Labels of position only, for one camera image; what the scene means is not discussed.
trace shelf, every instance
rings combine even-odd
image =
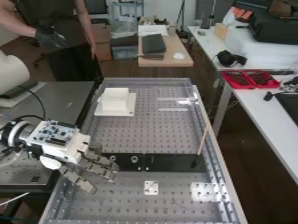
[[[112,3],[114,6],[123,6],[123,7],[135,7],[136,5],[141,6],[143,4],[144,3],[141,1],[137,2],[137,4],[135,4],[135,3],[119,3],[119,2]]]

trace red tray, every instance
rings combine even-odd
[[[249,76],[244,74],[243,71],[239,70],[223,71],[221,76],[235,89],[256,88],[256,83],[252,81]]]
[[[247,70],[244,71],[245,76],[251,79],[251,81],[255,83],[255,86],[260,89],[275,89],[280,87],[280,82],[272,77],[272,75],[263,70]],[[259,77],[264,77],[268,79],[265,84],[260,84],[256,82],[256,78],[253,77],[253,74],[256,74]]]

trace white table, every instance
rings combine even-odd
[[[293,77],[294,75],[275,76],[279,81],[289,81]],[[233,93],[298,184],[298,126],[277,98],[264,100],[268,91],[281,92],[280,89],[237,90],[225,82],[213,130],[217,135]]]
[[[215,88],[215,91],[213,91],[213,96],[211,97],[211,102],[208,103],[209,104],[209,115],[211,115],[211,112],[213,111],[213,108],[215,108],[215,101],[216,101],[216,96],[219,94],[219,84],[220,81],[221,83],[224,84],[223,80],[221,80],[221,71],[224,70],[235,70],[235,69],[239,69],[239,70],[251,70],[251,69],[261,69],[261,70],[265,70],[265,71],[285,71],[285,70],[289,70],[289,65],[275,65],[275,64],[268,64],[268,65],[264,65],[264,63],[251,63],[251,61],[248,60],[248,63],[247,65],[240,65],[237,64],[233,68],[227,68],[224,65],[221,65],[216,55],[224,51],[224,50],[229,50],[229,48],[227,47],[227,44],[225,42],[216,36],[215,34],[215,27],[212,27],[211,29],[205,30],[205,29],[200,29],[199,27],[196,26],[189,26],[189,31],[192,34],[192,36],[196,38],[196,41],[199,42],[204,52],[205,52],[205,55],[208,56],[209,60],[212,61],[212,64],[216,68],[216,71],[217,71],[217,78],[216,78],[216,82],[215,82],[215,85],[213,85],[213,88]],[[199,35],[199,31],[203,31],[207,33],[205,36],[201,36]]]

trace black case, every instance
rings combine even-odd
[[[257,41],[298,44],[298,20],[281,19],[267,12],[256,13],[249,23]]]

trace white box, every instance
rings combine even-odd
[[[107,88],[102,96],[103,111],[127,111],[128,94],[128,88]]]

